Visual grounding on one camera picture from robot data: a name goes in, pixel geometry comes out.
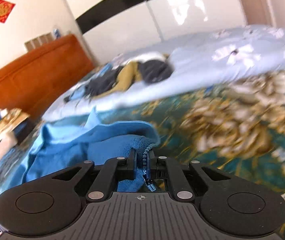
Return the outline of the blue fleece zip jacket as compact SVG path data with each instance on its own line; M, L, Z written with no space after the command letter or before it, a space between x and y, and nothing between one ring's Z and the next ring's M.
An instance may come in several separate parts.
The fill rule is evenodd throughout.
M14 186L72 167L86 160L102 165L111 158L137 155L136 178L119 182L120 192L136 192L144 184L143 159L160 143L156 129L144 121L103 124L95 110L88 115L46 122L27 149L8 152L0 161L0 194Z

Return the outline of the pile of unfolded clothes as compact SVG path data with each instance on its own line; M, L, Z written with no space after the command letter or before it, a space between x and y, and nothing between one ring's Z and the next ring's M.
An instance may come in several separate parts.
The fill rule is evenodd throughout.
M117 92L127 91L132 84L142 81L147 85L168 79L174 68L168 63L168 55L150 51L125 60L115 66L106 64L89 79L76 86L74 91L63 99L64 103L86 98L103 98Z

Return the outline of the teal floral plush blanket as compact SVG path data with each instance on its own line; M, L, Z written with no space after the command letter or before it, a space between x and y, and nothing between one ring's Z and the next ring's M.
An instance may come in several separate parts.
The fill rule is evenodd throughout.
M285 70L138 106L98 112L103 124L149 122L158 155L197 159L281 193L285 199ZM285 224L280 230L285 239Z

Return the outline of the stack of folded linens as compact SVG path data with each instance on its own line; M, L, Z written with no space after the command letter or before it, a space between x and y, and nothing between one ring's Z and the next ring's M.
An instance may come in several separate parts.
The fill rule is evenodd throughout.
M0 120L0 160L8 153L15 145L18 144L18 139L14 135L14 129L26 121L30 117L29 114L23 112L19 108L14 108L7 111L7 114Z

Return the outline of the orange wooden headboard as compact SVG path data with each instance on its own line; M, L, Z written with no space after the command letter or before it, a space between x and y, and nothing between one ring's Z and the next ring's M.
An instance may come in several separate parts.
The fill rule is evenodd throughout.
M19 108L37 120L93 69L75 35L44 44L0 69L0 108Z

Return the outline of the white floral duvet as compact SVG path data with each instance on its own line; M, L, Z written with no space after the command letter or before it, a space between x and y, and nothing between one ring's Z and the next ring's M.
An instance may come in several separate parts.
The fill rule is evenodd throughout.
M125 92L113 93L99 99L81 98L68 103L63 102L76 86L98 70L62 94L44 113L43 119L57 121L87 114L92 109L105 112L132 107L272 70L285 70L285 29L248 25L184 35L119 55L110 63L118 66L131 57L150 51L168 55L168 63L174 68L168 79L153 85L147 85L142 81L136 82Z

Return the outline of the white glossy wardrobe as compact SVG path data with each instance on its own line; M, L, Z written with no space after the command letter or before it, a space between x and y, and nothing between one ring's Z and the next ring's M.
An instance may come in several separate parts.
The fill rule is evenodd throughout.
M171 38L246 24L240 0L102 0L76 18L100 63Z

